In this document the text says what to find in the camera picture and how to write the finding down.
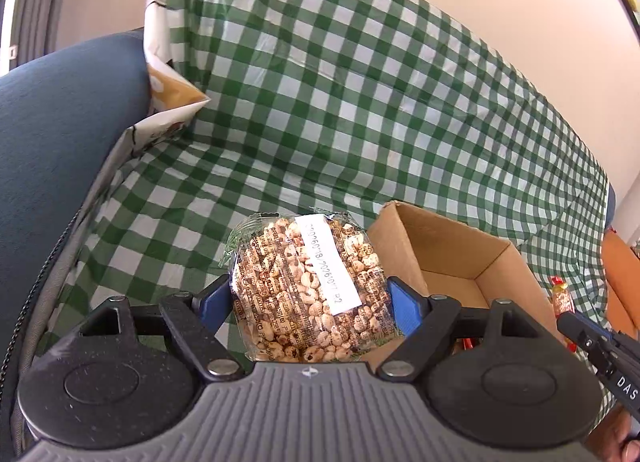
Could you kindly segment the person right hand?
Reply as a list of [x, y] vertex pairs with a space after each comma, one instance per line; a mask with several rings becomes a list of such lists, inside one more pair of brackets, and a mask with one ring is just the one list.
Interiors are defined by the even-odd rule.
[[600, 461], [636, 462], [639, 460], [638, 440], [632, 440], [631, 415], [620, 404], [608, 412], [590, 433], [586, 447]]

